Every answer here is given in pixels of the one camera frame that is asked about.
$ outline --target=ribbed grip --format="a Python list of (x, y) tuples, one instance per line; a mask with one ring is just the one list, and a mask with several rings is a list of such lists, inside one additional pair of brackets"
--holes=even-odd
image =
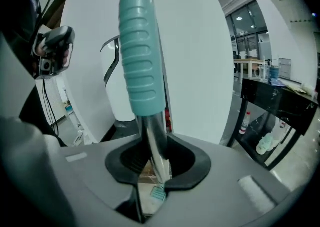
[(166, 107), (159, 31), (153, 0), (120, 0), (122, 66), (132, 111), (146, 117)]

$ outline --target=black cable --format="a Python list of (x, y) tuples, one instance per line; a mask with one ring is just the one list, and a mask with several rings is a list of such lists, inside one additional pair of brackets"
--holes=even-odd
[(44, 89), (44, 82), (45, 82), (45, 80), (43, 79), (43, 80), (42, 80), (42, 97), (43, 97), (43, 103), (44, 103), (46, 115), (48, 116), (48, 119), (49, 119), (49, 122), (50, 122), (49, 124), (50, 124), (50, 126), (52, 126), (52, 125), (53, 125), (53, 119), (52, 119), (51, 114), (49, 115), (49, 113), (48, 113), (48, 108), (47, 108), (46, 98), (45, 98), (45, 93), (44, 93), (44, 90), (45, 90), (45, 89)]
[[(48, 98), (48, 95), (47, 95), (47, 91), (46, 91), (46, 82), (45, 82), (45, 80), (43, 80), (42, 81), (42, 83), (43, 83), (43, 92), (44, 92), (44, 95), (45, 95), (45, 100), (46, 100), (46, 103), (48, 104), (48, 107), (49, 107), (49, 98)], [(50, 123), (50, 126), (51, 126), (51, 128), (53, 129), (53, 131), (54, 131), (54, 133), (55, 134), (57, 134), (56, 133), (56, 129), (55, 129), (55, 123), (54, 123), (54, 118), (52, 117), (52, 115), (51, 115), (51, 110), (50, 110), (50, 108), (49, 108), (49, 118), (51, 118), (50, 119), (50, 121), (51, 121), (51, 123)]]
[(47, 94), (47, 90), (46, 90), (46, 83), (45, 83), (45, 82), (43, 82), (43, 87), (44, 87), (44, 94), (45, 94), (46, 100), (47, 100), (47, 102), (48, 102), (48, 104), (49, 104), (49, 106), (50, 106), (50, 110), (51, 110), (51, 112), (52, 112), (52, 114), (53, 114), (53, 118), (54, 118), (54, 121), (55, 121), (56, 129), (57, 129), (57, 134), (56, 134), (56, 135), (59, 136), (58, 123), (57, 123), (56, 116), (55, 116), (55, 114), (54, 114), (54, 111), (52, 110), (51, 103), (50, 103), (49, 98), (48, 98), (48, 94)]
[(51, 2), (51, 0), (48, 0), (48, 2), (46, 3), (46, 5), (44, 7), (44, 10), (42, 11), (42, 13), (39, 14), (38, 21), (36, 22), (34, 32), (33, 32), (32, 36), (31, 36), (31, 39), (30, 39), (30, 44), (31, 44), (32, 47), (33, 47), (33, 45), (35, 43), (36, 37), (37, 37), (37, 35), (39, 33), (39, 30), (40, 30), (40, 27), (42, 25), (43, 16), (47, 11), (50, 2)]

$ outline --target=table leg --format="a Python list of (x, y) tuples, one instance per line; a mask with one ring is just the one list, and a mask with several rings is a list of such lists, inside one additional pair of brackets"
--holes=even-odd
[(235, 139), (237, 138), (238, 134), (239, 134), (239, 130), (241, 128), (241, 125), (245, 119), (246, 113), (247, 113), (247, 108), (248, 108), (248, 101), (246, 99), (242, 99), (242, 103), (241, 103), (241, 108), (240, 108), (240, 112), (239, 112), (239, 117), (236, 121), (235, 124), (235, 128), (233, 130), (233, 133), (231, 135), (231, 138), (228, 142), (228, 144), (226, 145), (227, 147), (232, 147), (235, 143)]
[(249, 62), (249, 79), (252, 79), (252, 62)]
[(284, 147), (284, 149), (280, 152), (279, 156), (276, 157), (274, 161), (272, 161), (270, 165), (266, 167), (266, 169), (271, 171), (276, 165), (278, 165), (285, 158), (285, 156), (287, 156), (287, 154), (291, 151), (291, 149), (294, 147), (294, 145), (298, 141), (299, 137), (300, 137), (300, 134), (297, 133), (297, 131), (295, 131), (294, 135), (292, 136), (291, 140), (288, 142), (286, 147)]
[(240, 63), (241, 73), (240, 73), (240, 84), (242, 85), (242, 80), (244, 79), (244, 64)]

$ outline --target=camera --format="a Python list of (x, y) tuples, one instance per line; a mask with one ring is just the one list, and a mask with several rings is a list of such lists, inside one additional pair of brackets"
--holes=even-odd
[[(75, 32), (71, 27), (62, 26), (46, 34), (39, 34), (41, 41), (38, 46), (45, 52), (41, 57), (36, 72), (36, 79), (50, 79), (59, 75), (70, 65)], [(66, 64), (64, 64), (65, 52), (69, 50)]]
[(39, 62), (39, 75), (50, 75), (52, 73), (52, 61), (50, 59), (41, 58)]

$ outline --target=white wall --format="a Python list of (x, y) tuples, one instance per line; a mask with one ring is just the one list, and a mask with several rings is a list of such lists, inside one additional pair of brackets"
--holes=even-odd
[(271, 0), (257, 0), (269, 31), (272, 58), (291, 59), (291, 80), (315, 86), (316, 42), (309, 23), (287, 26)]
[(62, 73), (55, 77), (55, 81), (56, 81), (56, 85), (57, 85), (58, 90), (59, 90), (59, 94), (60, 94), (61, 100), (62, 100), (62, 102), (66, 103), (68, 101), (68, 97), (67, 97), (67, 94), (65, 92), (66, 85), (65, 85), (65, 82), (64, 82), (64, 78), (62, 77)]
[(119, 0), (66, 0), (61, 25), (75, 31), (70, 67), (62, 73), (68, 97), (91, 141), (115, 122), (105, 91), (102, 45), (119, 34)]
[(18, 60), (0, 32), (0, 116), (19, 118), (35, 80)]
[(154, 0), (173, 132), (219, 144), (233, 94), (233, 50), (218, 0)]
[[(250, 1), (253, 0), (231, 0), (223, 7), (223, 11), (227, 16)], [(283, 5), (278, 8), (272, 0), (257, 0), (257, 2), (269, 31), (272, 58), (291, 59), (291, 79), (314, 87), (318, 73), (314, 23), (291, 23), (285, 19), (288, 18), (287, 13), (290, 11)]]
[(269, 43), (270, 42), (270, 36), (269, 34), (262, 33), (258, 35), (259, 37), (259, 43)]
[(63, 118), (64, 116), (66, 116), (66, 114), (67, 114), (66, 108), (64, 106), (64, 103), (61, 100), (58, 86), (57, 86), (57, 82), (56, 82), (56, 78), (52, 77), (51, 79), (47, 79), (45, 81), (46, 93), (48, 95), (48, 99), (51, 104), (54, 116), (55, 116), (55, 119), (54, 119), (54, 116), (51, 113), (52, 121), (50, 120), (50, 118), (47, 114), (47, 112), (48, 112), (50, 115), (50, 107), (49, 107), (47, 101), (44, 101), (45, 97), (43, 97), (42, 80), (36, 80), (35, 84), (36, 84), (36, 88), (39, 93), (43, 112), (44, 112), (44, 115), (46, 117), (47, 122), (52, 125), (55, 122), (55, 119), (56, 119), (56, 121), (58, 121), (61, 118)]

